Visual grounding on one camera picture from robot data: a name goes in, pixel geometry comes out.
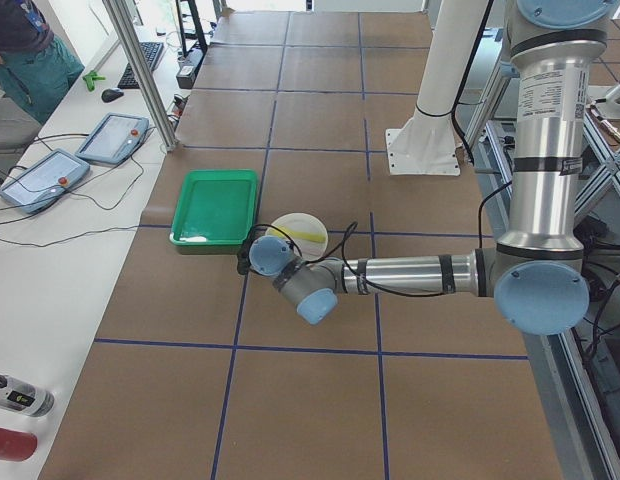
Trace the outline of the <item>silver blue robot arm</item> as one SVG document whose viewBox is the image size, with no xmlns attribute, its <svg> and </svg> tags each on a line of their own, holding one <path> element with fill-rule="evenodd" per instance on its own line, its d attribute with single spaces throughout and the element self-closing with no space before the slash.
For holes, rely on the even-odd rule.
<svg viewBox="0 0 620 480">
<path fill-rule="evenodd" d="M 578 324 L 589 306 L 574 237 L 584 114 L 592 61 L 603 53 L 610 1 L 513 1 L 503 51 L 519 73 L 509 223 L 494 248 L 466 255 L 309 261 L 290 240 L 249 234 L 240 274 L 267 277 L 315 324 L 341 293 L 428 298 L 457 292 L 491 297 L 504 318 L 533 335 Z"/>
</svg>

